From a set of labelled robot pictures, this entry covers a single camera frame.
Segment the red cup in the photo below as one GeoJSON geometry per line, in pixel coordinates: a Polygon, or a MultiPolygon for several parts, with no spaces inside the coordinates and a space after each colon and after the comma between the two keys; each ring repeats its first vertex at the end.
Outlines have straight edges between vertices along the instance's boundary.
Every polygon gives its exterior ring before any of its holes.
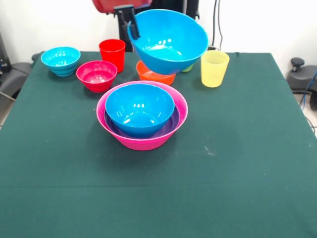
{"type": "Polygon", "coordinates": [[[113,63],[118,73],[123,71],[125,42],[118,39],[109,39],[99,44],[101,57],[104,61],[113,63]]]}

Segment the red object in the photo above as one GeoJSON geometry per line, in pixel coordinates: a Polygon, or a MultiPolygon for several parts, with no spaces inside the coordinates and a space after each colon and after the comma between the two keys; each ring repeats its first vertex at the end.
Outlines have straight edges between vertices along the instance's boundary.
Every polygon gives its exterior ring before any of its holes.
{"type": "Polygon", "coordinates": [[[117,68],[110,62],[96,60],[81,65],[76,75],[90,91],[103,93],[111,87],[117,68]]]}
{"type": "Polygon", "coordinates": [[[125,52],[124,41],[118,39],[102,41],[99,44],[99,50],[104,61],[113,63],[117,67],[118,73],[123,71],[125,52]]]}
{"type": "Polygon", "coordinates": [[[171,85],[174,82],[176,74],[171,75],[163,75],[159,73],[155,73],[148,69],[146,65],[139,61],[136,65],[137,72],[139,74],[140,80],[148,80],[148,81],[155,81],[159,83],[164,83],[167,85],[171,85]]]}
{"type": "Polygon", "coordinates": [[[152,0],[93,0],[97,10],[101,13],[112,13],[115,6],[130,5],[134,8],[146,7],[151,5],[152,0]]]}

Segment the blue bowl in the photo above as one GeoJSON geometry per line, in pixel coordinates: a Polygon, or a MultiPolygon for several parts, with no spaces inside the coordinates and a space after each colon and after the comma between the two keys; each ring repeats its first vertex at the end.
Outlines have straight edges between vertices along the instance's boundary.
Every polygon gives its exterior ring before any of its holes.
{"type": "Polygon", "coordinates": [[[194,64],[208,47],[208,36],[192,18],[182,13],[153,9],[136,16],[140,38],[128,35],[141,61],[160,74],[179,73],[194,64]]]}
{"type": "Polygon", "coordinates": [[[41,56],[43,64],[60,77],[71,75],[77,68],[79,58],[80,51],[72,47],[56,47],[41,56]]]}
{"type": "Polygon", "coordinates": [[[167,123],[174,109],[170,94],[149,84],[121,87],[106,100],[106,112],[113,123],[136,138],[154,135],[167,123]]]}

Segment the black knob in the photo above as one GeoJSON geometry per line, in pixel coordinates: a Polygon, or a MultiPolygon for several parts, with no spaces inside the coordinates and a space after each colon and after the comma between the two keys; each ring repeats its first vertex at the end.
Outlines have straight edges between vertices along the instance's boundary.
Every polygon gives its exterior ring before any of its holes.
{"type": "Polygon", "coordinates": [[[292,58],[291,63],[294,67],[299,68],[305,64],[305,61],[302,58],[292,58]]]}

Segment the yellow cup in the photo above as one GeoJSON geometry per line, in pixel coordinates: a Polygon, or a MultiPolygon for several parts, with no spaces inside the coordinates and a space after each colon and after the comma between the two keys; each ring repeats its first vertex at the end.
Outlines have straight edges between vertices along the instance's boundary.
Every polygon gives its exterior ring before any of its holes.
{"type": "Polygon", "coordinates": [[[202,56],[202,83],[210,88],[220,86],[229,60],[225,52],[206,51],[202,56]]]}

